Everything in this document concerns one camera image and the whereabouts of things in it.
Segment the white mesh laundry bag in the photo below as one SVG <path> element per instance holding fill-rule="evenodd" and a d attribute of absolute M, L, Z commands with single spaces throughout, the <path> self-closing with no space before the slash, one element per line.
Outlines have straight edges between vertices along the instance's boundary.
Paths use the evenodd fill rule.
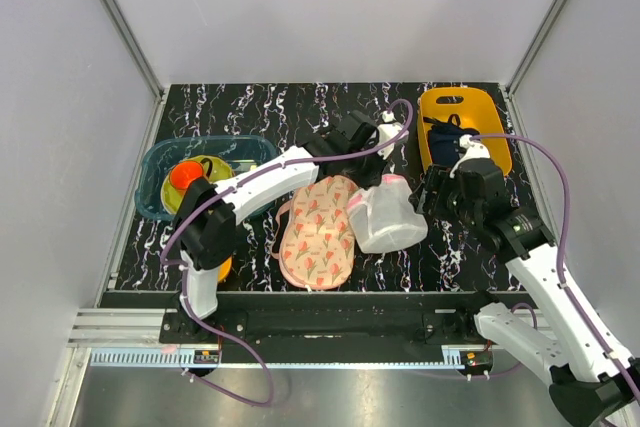
<path fill-rule="evenodd" d="M 405 250 L 427 237 L 427 222 L 411 204 L 411 193 L 405 177 L 385 174 L 378 186 L 359 189 L 351 196 L 347 216 L 363 253 Z"/>

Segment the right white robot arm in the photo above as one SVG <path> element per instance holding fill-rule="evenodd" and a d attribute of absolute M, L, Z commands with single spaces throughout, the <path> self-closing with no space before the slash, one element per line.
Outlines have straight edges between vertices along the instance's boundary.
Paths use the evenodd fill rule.
<path fill-rule="evenodd" d="M 554 334 L 546 337 L 496 295 L 478 292 L 453 316 L 460 340 L 482 338 L 507 350 L 542 381 L 572 426 L 595 426 L 633 401 L 638 358 L 617 341 L 565 270 L 559 245 L 537 211 L 512 204 L 492 160 L 429 166 L 418 210 L 467 228 L 525 286 Z"/>

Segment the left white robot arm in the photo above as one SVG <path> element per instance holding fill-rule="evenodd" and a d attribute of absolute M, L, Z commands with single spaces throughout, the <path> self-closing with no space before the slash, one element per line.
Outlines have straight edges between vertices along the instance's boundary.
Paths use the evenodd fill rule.
<path fill-rule="evenodd" d="M 360 187 L 378 185 L 406 131 L 389 110 L 380 124 L 353 111 L 250 172 L 213 184 L 193 180 L 161 254 L 163 264 L 177 265 L 184 274 L 181 331 L 196 343 L 214 335 L 218 274 L 236 249 L 239 224 L 277 198 L 328 177 L 343 176 Z"/>

